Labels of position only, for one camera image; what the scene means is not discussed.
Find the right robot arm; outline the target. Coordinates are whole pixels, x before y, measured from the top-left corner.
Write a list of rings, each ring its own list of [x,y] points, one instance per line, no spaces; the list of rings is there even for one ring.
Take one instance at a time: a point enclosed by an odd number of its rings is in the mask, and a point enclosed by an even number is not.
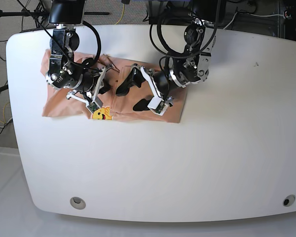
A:
[[[74,98],[85,103],[91,111],[103,106],[99,94],[106,93],[110,85],[104,81],[109,67],[96,67],[101,53],[101,40],[97,30],[83,20],[85,1],[54,0],[49,13],[49,23],[56,28],[50,34],[49,70],[47,84],[54,89],[68,88],[67,99]],[[74,61],[74,52],[79,46],[75,26],[88,27],[96,37],[97,52],[94,57],[81,63]]]

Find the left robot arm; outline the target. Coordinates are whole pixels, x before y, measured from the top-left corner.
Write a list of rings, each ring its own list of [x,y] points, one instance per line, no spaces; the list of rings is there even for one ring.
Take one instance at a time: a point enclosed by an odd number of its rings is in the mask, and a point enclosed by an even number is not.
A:
[[[152,97],[140,100],[133,109],[150,110],[161,116],[173,106],[172,90],[205,81],[209,75],[211,52],[218,25],[225,15],[225,6],[224,0],[192,0],[186,7],[169,1],[150,21],[152,26],[156,26],[158,39],[164,48],[158,48],[157,51],[163,54],[161,59],[165,63],[159,64],[159,72],[133,64],[129,75],[116,89],[116,96],[126,96],[131,87],[140,88],[147,82]],[[184,31],[183,52],[172,49],[162,34],[162,25],[175,19],[188,21]]]

